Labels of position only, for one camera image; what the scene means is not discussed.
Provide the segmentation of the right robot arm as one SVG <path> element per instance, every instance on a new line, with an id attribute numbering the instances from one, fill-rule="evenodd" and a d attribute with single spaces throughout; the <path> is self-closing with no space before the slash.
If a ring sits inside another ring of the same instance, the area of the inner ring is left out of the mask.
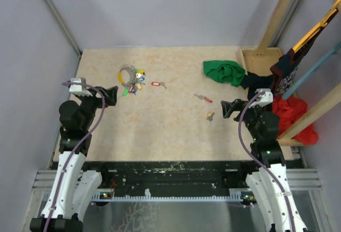
<path id="1" fill-rule="evenodd" d="M 238 181 L 255 196 L 265 222 L 266 231 L 307 231 L 298 212 L 287 178 L 287 166 L 277 141 L 279 116 L 252 101 L 221 101 L 224 118 L 238 111 L 234 119 L 245 125 L 254 138 L 247 154 L 256 163 L 238 173 Z"/>

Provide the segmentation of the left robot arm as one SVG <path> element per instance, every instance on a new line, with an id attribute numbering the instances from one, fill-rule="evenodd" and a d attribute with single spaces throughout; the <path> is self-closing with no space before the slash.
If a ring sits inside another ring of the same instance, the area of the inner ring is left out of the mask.
<path id="1" fill-rule="evenodd" d="M 63 102 L 59 107 L 59 161 L 50 195 L 40 217 L 32 218 L 30 231 L 83 231 L 85 212 L 98 187 L 110 184 L 111 175 L 105 168 L 82 170 L 92 132 L 101 118 L 94 120 L 97 110 L 117 103 L 118 87 L 109 89 L 68 81 L 67 86 L 79 86 L 80 100 Z"/>

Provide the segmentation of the key with yellow tag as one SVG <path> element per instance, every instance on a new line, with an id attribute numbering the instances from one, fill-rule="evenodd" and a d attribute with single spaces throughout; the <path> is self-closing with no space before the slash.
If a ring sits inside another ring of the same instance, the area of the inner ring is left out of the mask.
<path id="1" fill-rule="evenodd" d="M 215 114 L 214 112 L 209 111 L 209 112 L 207 113 L 207 120 L 208 120 L 208 121 L 212 121 L 212 120 L 213 120 L 214 114 Z"/>

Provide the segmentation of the large keyring with tagged keys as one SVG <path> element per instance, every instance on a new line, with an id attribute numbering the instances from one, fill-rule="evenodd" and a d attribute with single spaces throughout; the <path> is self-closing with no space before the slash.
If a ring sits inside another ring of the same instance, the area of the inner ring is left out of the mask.
<path id="1" fill-rule="evenodd" d="M 127 72 L 129 75 L 129 79 L 125 81 L 123 79 L 123 72 Z M 122 93 L 123 96 L 127 96 L 128 94 L 136 94 L 138 90 L 143 89 L 143 82 L 145 80 L 145 71 L 143 69 L 136 69 L 132 65 L 124 65 L 120 68 L 117 78 L 119 83 L 124 87 L 124 91 Z"/>

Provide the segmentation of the key with red fob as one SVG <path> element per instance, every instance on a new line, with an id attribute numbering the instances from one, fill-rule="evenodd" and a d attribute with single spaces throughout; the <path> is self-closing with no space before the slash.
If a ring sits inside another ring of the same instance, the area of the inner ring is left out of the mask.
<path id="1" fill-rule="evenodd" d="M 194 96 L 196 96 L 197 98 L 199 98 L 200 100 L 205 100 L 209 103 L 212 103 L 213 101 L 211 99 L 209 99 L 208 97 L 206 96 L 203 96 L 203 95 L 197 95 L 197 94 L 194 94 Z"/>

